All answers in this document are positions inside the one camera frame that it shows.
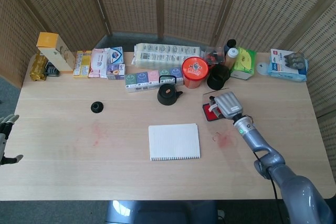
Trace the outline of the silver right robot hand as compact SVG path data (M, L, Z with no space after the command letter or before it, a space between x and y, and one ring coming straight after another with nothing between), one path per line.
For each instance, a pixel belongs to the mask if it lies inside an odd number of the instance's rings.
M217 105L223 118L238 121L243 117L243 106L233 92L225 92L218 96L210 96L211 105Z

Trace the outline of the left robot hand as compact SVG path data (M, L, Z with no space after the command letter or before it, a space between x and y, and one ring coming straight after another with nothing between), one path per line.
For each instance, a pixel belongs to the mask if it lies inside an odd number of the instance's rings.
M18 119L19 115L15 114L10 114L5 118L0 118L0 166L6 164L16 164L24 157L22 154L17 155L13 158L5 156L7 140L11 133L13 125Z

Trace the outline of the white spiral lined notebook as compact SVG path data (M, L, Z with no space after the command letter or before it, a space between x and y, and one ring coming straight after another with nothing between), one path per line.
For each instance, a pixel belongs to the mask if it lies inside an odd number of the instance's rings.
M150 125L148 130L151 161L201 157L197 124Z

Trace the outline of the red ink pad clear lid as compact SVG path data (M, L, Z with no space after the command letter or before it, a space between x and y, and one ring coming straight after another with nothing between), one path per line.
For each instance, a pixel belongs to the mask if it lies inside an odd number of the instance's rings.
M226 118L223 118L222 115L220 114L219 108L217 108L217 111L212 111L212 112L210 112L208 110L209 105L211 104L211 101L209 100L209 97L210 96L218 96L222 93L230 92L230 91L231 91L230 88L222 88L220 90L206 91L205 93L203 93L203 95L202 95L202 110L203 110L205 118L208 122L212 122L212 121L216 121L216 120L220 120L220 119L226 119Z

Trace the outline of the black mesh pen cup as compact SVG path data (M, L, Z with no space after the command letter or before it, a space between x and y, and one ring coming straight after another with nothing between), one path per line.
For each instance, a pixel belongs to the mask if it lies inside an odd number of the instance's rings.
M220 90L229 78L230 69L225 65L216 65L210 70L207 85L213 90Z

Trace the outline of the brown bottle white cap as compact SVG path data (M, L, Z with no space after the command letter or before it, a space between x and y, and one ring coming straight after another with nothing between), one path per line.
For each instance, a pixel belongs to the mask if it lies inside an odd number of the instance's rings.
M237 59L238 56L238 50L236 48L230 48L226 54L225 58L225 66L230 70Z

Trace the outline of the orange lidded tub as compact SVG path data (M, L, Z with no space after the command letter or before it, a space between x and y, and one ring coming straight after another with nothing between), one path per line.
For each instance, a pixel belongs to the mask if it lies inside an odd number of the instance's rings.
M201 85L209 72L208 64L200 57L189 57L182 64L184 85L195 89Z

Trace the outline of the clear plastic box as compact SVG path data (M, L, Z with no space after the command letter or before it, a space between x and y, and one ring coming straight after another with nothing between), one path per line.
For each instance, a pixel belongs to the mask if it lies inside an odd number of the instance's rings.
M223 47L206 47L204 60L210 67L215 65L223 65L225 62Z

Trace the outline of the dark bottle black cap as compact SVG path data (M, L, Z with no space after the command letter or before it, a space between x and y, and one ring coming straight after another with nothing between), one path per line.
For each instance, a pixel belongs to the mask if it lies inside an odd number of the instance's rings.
M227 43L224 45L224 54L226 55L227 52L231 49L231 48L235 48L236 47L236 40L234 39L229 39L227 41Z

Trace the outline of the light blue wipes pack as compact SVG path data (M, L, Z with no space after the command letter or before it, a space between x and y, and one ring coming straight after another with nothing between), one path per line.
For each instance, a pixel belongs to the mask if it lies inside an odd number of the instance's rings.
M282 65L279 63L270 63L268 67L268 74L271 77L295 81L295 82L306 82L307 81L307 70L308 62L305 62L305 67L303 69L290 69L285 67L281 69Z

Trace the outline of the dark grey slotted holder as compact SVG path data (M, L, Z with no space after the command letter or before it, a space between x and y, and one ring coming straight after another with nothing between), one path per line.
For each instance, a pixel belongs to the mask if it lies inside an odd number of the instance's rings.
M45 66L45 75L48 77L58 77L60 72L57 68L49 61Z

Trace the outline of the tall beige carton orange top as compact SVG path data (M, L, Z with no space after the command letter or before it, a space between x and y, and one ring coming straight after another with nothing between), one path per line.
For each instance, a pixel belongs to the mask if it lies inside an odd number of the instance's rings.
M58 71L73 72L76 57L59 34L40 32L36 46Z

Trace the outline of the small black round plastic part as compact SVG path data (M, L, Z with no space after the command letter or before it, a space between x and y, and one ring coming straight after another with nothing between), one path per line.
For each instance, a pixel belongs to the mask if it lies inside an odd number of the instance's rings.
M101 113L103 111L103 103L100 101L93 102L90 109L93 113Z

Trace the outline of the pink wet wipes pack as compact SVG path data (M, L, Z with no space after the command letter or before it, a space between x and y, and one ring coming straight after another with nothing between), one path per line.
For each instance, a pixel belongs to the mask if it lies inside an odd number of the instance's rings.
M91 63L89 78L107 78L107 62L110 49L93 49L91 52Z

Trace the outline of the purple small box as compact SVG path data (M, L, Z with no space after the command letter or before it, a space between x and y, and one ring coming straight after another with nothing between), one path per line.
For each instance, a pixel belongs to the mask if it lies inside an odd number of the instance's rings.
M125 64L109 64L106 75L109 80L124 80Z

